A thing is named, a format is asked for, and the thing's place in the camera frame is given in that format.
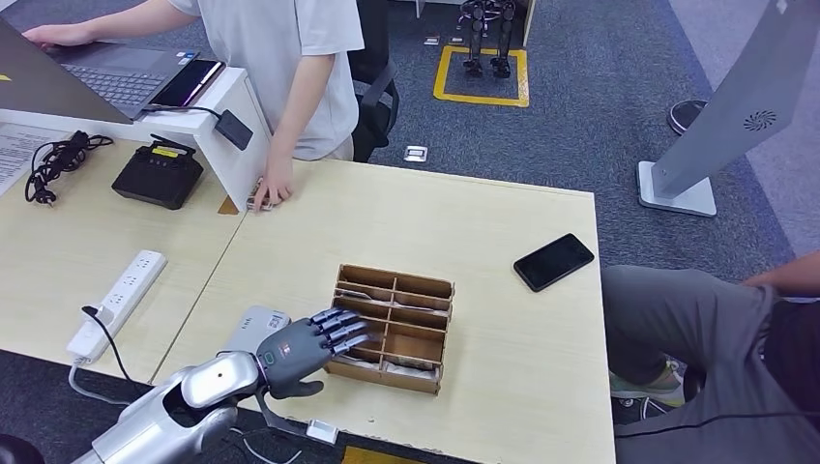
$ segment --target stand base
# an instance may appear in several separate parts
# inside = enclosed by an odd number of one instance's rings
[[[714,218],[718,214],[715,197],[712,196],[712,183],[709,182],[708,177],[674,198],[655,196],[652,186],[652,166],[654,165],[651,161],[638,163],[638,189],[640,190],[638,201],[641,205],[707,218]]]

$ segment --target black chair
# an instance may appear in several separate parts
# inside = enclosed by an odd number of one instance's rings
[[[0,434],[0,464],[45,464],[45,461],[34,445]]]
[[[365,49],[347,53],[353,80],[369,87],[359,101],[359,124],[353,130],[353,160],[367,162],[375,148],[390,144],[387,136],[398,115],[397,72],[390,59],[388,34],[388,0],[358,0],[359,19],[365,38]],[[380,100],[384,94],[393,100],[390,106]]]

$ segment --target white power strip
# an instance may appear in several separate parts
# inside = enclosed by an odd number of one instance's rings
[[[98,306],[97,317],[115,336],[133,309],[160,275],[167,259],[161,253],[143,249],[117,279],[111,291]],[[100,326],[84,315],[82,327],[66,348],[75,360],[93,363],[103,355],[108,339]]]

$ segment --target charger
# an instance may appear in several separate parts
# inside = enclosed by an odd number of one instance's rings
[[[72,172],[79,169],[85,162],[88,152],[96,150],[105,145],[111,145],[114,141],[102,135],[89,137],[83,131],[76,131],[72,138],[60,142],[44,143],[31,157],[31,175],[28,177],[25,189],[25,199],[29,203],[36,201],[41,205],[48,205],[57,200],[57,195],[49,190],[48,184],[60,178],[64,172]],[[40,166],[35,167],[38,153],[45,147],[51,147],[51,151],[45,154]]]
[[[239,118],[236,117],[229,109],[226,109],[222,114],[217,113],[211,108],[204,106],[163,106],[152,104],[143,111],[149,113],[156,113],[160,111],[207,111],[217,117],[217,124],[214,129],[221,133],[229,142],[241,151],[245,151],[253,137],[253,131],[248,128]]]
[[[178,210],[199,180],[202,165],[193,158],[192,147],[151,136],[156,141],[136,149],[111,188],[126,198]]]

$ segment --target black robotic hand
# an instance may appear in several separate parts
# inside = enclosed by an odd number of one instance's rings
[[[332,307],[265,338],[256,350],[256,358],[268,392],[275,399],[321,392],[322,382],[301,380],[332,357],[368,341],[366,329],[367,322],[355,312]]]

